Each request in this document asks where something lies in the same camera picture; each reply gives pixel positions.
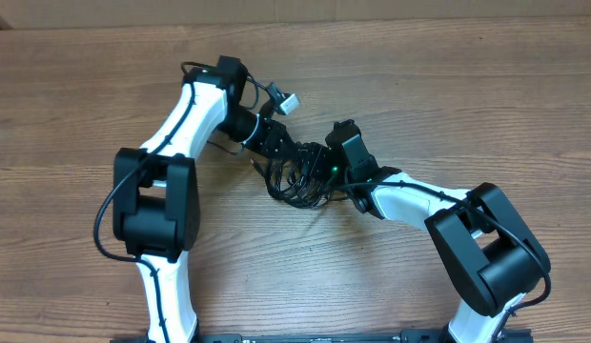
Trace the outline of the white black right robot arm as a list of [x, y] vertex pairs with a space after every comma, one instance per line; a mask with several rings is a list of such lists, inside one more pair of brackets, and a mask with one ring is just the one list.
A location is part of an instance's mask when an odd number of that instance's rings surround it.
[[430, 235], [460, 297], [439, 341], [531, 341], [529, 332], [510, 332], [506, 323], [548, 297], [551, 263], [498, 186], [449, 189], [381, 167], [351, 120], [336, 122], [324, 144], [302, 145], [296, 164], [319, 193], [344, 192], [360, 212]]

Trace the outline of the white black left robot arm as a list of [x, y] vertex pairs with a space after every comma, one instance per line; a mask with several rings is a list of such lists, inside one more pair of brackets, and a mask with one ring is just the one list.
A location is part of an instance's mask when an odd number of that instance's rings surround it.
[[143, 280], [150, 325], [144, 342], [193, 342], [198, 320], [190, 298], [188, 254], [200, 226], [195, 162], [216, 130], [242, 146], [261, 138], [274, 111], [290, 114], [293, 93], [256, 85], [269, 100], [252, 113], [240, 100], [255, 80], [242, 62], [220, 56], [213, 66], [184, 62], [181, 93], [160, 129], [137, 149], [121, 149], [113, 162], [112, 229], [126, 248], [123, 261]]

